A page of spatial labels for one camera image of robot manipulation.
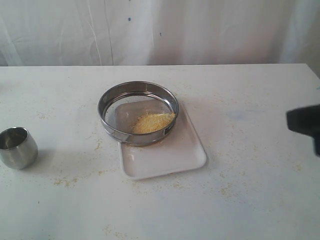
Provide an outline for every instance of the metal sieve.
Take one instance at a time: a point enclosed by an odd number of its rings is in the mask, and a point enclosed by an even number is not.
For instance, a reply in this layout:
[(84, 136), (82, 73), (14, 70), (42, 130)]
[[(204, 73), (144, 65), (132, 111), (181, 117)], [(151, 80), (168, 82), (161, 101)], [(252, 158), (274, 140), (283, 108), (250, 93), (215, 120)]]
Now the metal sieve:
[[(179, 103), (166, 88), (146, 81), (121, 83), (106, 91), (99, 103), (98, 113), (106, 132), (121, 143), (144, 146), (169, 134), (176, 123)], [(146, 114), (174, 113), (173, 120), (160, 130), (137, 134), (133, 126)]]

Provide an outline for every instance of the white table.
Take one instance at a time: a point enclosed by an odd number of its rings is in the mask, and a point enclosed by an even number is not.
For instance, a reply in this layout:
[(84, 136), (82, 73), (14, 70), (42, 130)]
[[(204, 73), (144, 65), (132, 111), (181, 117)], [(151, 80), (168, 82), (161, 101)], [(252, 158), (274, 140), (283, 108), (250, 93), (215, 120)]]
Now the white table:
[[(97, 103), (126, 81), (185, 104), (203, 168), (122, 175)], [(319, 86), (305, 64), (1, 67), (0, 128), (28, 128), (40, 152), (25, 170), (0, 162), (0, 240), (318, 240), (320, 158), (285, 114)]]

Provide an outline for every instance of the stainless steel cup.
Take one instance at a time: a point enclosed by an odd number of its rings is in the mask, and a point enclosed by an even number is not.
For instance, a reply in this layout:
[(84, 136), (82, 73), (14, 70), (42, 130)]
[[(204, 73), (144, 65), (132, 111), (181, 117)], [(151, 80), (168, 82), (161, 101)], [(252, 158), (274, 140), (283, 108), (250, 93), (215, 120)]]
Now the stainless steel cup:
[(38, 156), (38, 147), (29, 131), (12, 127), (0, 133), (0, 157), (11, 169), (24, 169), (33, 164)]

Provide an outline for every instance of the white curtain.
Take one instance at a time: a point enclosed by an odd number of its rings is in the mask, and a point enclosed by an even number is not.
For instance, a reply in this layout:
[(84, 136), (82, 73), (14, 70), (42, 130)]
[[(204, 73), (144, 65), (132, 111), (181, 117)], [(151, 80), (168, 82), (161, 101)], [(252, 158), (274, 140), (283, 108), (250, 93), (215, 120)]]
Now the white curtain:
[(320, 0), (0, 0), (0, 66), (307, 63)]

